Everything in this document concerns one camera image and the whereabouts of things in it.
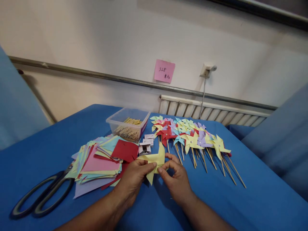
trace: clear plastic box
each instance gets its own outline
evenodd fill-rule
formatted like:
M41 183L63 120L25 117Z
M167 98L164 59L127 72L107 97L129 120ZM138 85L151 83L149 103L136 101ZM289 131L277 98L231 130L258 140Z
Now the clear plastic box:
M108 117L106 122L110 125L112 134L121 136L127 141L137 143L147 126L150 114L151 112L149 111L125 107ZM124 121L128 118L140 120L142 123L140 125L125 123Z

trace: small white box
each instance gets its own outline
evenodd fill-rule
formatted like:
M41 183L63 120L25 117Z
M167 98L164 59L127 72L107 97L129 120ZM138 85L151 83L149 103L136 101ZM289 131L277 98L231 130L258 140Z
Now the small white box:
M151 143L151 147L154 145L154 140L153 139L143 139L144 143Z
M139 144L139 156L151 153L151 143L143 142Z
M145 139L155 139L155 135L154 134L145 134L144 138Z

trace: black scissor handle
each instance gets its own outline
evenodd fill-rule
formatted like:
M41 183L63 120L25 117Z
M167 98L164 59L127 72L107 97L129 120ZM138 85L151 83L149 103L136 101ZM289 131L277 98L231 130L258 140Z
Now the black scissor handle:
M10 219L18 220L20 218L23 218L27 215L29 215L36 206L44 199L44 197L48 194L48 192L52 189L52 187L63 177L64 171L58 172L55 175L52 175L48 177L47 179L40 182L38 185L36 185L33 189L31 189L26 195L24 195L18 203L14 206L10 213ZM20 208L25 203L25 201L40 187L42 187L44 184L46 184L49 181L53 181L45 190L44 192L36 199L36 201L26 210L20 211Z
M65 191L65 193L58 199L52 206L50 206L47 209L42 210L44 204L56 193L56 191L60 188L60 186L65 182L69 181L69 185ZM34 211L32 213L32 216L35 218L44 217L47 214L49 214L51 211L53 211L68 195L70 190L72 189L74 185L74 179L73 178L67 178L64 177L55 184L55 186L51 189L51 191L42 199L42 201L34 208Z

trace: finger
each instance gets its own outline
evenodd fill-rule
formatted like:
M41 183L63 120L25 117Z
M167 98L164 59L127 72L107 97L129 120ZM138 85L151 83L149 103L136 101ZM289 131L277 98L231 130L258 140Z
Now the finger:
M137 159L137 160L134 160L132 163L142 166L142 165L146 165L148 162L146 160Z
M178 163L178 164L180 164L179 159L178 159L175 155L172 155L172 154L170 154L170 153L166 153L166 154L165 154L165 157L168 158L168 159L173 160L174 162L176 162L176 163Z
M143 165L143 166L141 166L140 172L142 173L142 175L146 175L149 172L153 171L156 168L156 166L157 166L156 162Z
M163 178L165 184L168 186L173 178L166 172L165 169L162 167L158 168L158 173L160 174L161 178Z
M173 160L169 160L163 164L162 169L166 170L167 168L172 168L175 172L182 168L182 165L176 163Z

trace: hand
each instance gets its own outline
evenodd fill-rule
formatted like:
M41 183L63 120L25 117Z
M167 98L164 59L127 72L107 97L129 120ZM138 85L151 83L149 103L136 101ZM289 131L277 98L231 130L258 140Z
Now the hand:
M156 165L156 162L148 164L147 161L139 159L128 165L120 182L114 188L120 198L125 198L127 207L134 204L146 174L155 169Z
M197 197L190 187L187 172L183 165L180 164L179 159L170 153L166 153L165 157L170 160L161 168L158 168L158 172L170 190L172 198L179 206L184 207L187 203L195 201ZM173 177L166 172L167 168L174 170Z

